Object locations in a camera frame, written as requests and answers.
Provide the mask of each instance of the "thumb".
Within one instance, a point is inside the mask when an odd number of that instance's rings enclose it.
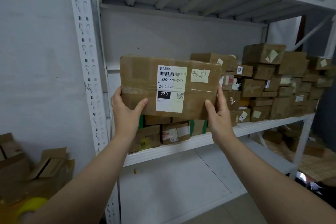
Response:
[[[142,110],[145,108],[146,104],[148,103],[148,99],[144,98],[142,99],[138,105],[136,106],[136,108],[134,109],[134,111],[140,116],[142,113]]]
[[[213,104],[211,103],[211,101],[208,100],[208,99],[205,100],[205,108],[208,111],[209,118],[217,115],[215,107],[213,106]]]

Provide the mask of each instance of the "black label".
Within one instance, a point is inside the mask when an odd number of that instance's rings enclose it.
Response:
[[[170,99],[170,92],[169,91],[158,91],[157,98],[166,98]]]

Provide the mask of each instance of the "person's left hand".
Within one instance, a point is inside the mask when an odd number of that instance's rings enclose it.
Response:
[[[132,141],[139,127],[141,112],[148,103],[148,99],[142,99],[134,110],[130,110],[123,103],[120,94],[121,87],[117,88],[111,98],[115,136],[121,137],[123,140]]]

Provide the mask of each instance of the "hand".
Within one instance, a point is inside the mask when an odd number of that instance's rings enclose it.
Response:
[[[134,110],[130,110],[121,99],[121,87],[117,88],[111,98],[112,111],[115,123],[115,136],[123,140],[132,141],[139,127],[139,119],[142,110],[148,103],[148,99],[142,99]]]
[[[209,115],[209,128],[211,129],[212,139],[215,144],[219,144],[223,140],[229,140],[235,138],[235,134],[232,129],[230,111],[226,104],[221,86],[218,86],[217,90],[217,107],[215,107],[210,100],[205,101],[205,107],[207,108]]]

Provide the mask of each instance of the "shelf panel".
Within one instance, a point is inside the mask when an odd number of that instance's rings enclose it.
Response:
[[[239,139],[282,173],[295,169],[248,137]],[[120,175],[121,215],[126,224],[183,223],[246,192],[215,144],[124,167]]]
[[[282,120],[265,120],[259,122],[239,123],[239,126],[233,127],[233,131],[237,137],[241,137],[248,134],[263,131],[269,128],[275,128],[281,125],[293,123],[300,120],[305,120],[308,119],[311,115],[312,114],[308,114],[302,117],[291,117]],[[178,152],[195,149],[209,144],[213,144],[211,133],[194,136],[191,137],[189,140],[180,143],[162,145],[157,148],[152,148],[148,150],[139,151],[137,153],[129,154],[126,157],[124,167],[140,162],[145,162],[155,158],[161,158]]]

